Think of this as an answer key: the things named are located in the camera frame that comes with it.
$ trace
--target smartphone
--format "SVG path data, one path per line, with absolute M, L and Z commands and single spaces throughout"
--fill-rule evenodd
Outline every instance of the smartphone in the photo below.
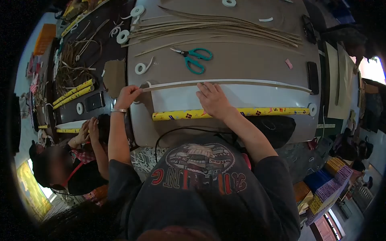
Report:
M 94 109 L 98 109 L 101 107 L 105 107 L 105 101 L 103 99 L 103 92 L 99 92 L 98 94 L 92 95 L 85 99 L 85 110 L 86 112 L 92 111 Z
M 307 62 L 308 88 L 313 95 L 319 94 L 318 67 L 315 62 Z

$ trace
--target silver bracelet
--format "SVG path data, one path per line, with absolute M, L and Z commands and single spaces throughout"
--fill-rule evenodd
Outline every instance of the silver bracelet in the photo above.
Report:
M 124 113 L 127 113 L 127 110 L 111 108 L 110 112 L 124 112 Z

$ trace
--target right hand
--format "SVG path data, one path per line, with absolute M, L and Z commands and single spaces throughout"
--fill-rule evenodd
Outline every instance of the right hand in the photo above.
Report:
M 127 110 L 134 100 L 142 93 L 142 89 L 135 85 L 123 87 L 117 102 L 114 105 L 115 109 Z
M 224 121 L 235 110 L 218 84 L 212 85 L 209 82 L 204 82 L 204 85 L 198 83 L 197 87 L 200 91 L 197 91 L 196 95 L 205 112 L 210 116 Z

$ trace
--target power cord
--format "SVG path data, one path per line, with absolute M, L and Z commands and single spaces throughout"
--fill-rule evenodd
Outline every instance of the power cord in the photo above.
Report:
M 56 193 L 56 194 L 62 194 L 62 195 L 67 195 L 67 196 L 81 196 L 81 195 L 72 195 L 72 194 L 67 194 L 67 193 L 56 192 L 56 191 L 53 190 L 52 188 L 50 188 L 50 189 L 51 189 L 51 191 L 52 191 L 53 193 Z
M 217 133 L 217 134 L 228 134 L 228 135 L 232 135 L 232 134 L 233 134 L 233 133 L 229 133 L 229 132 L 223 132 L 223 131 L 211 131 L 211 130 L 205 130 L 205 129 L 194 128 L 194 127 L 180 127 L 180 128 L 176 128 L 176 129 L 167 131 L 167 132 L 163 133 L 163 134 L 158 138 L 158 140 L 156 141 L 156 147 L 155 147 L 155 151 L 154 151 L 154 155 L 155 155 L 155 157 L 156 157 L 156 163 L 158 163 L 158 159 L 157 159 L 157 146 L 158 146 L 158 143 L 159 143 L 159 141 L 161 140 L 161 138 L 163 138 L 166 134 L 169 134 L 170 132 L 173 132 L 173 131 L 176 131 L 176 130 L 182 130 L 182 129 L 196 130 L 196 131 L 205 131 L 205 132 Z

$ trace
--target stack of colored boxes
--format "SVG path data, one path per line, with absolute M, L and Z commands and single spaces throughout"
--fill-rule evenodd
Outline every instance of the stack of colored boxes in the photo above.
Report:
M 352 169 L 339 158 L 331 158 L 323 169 L 308 175 L 304 182 L 313 192 L 307 225 L 320 218 L 338 199 L 347 185 Z

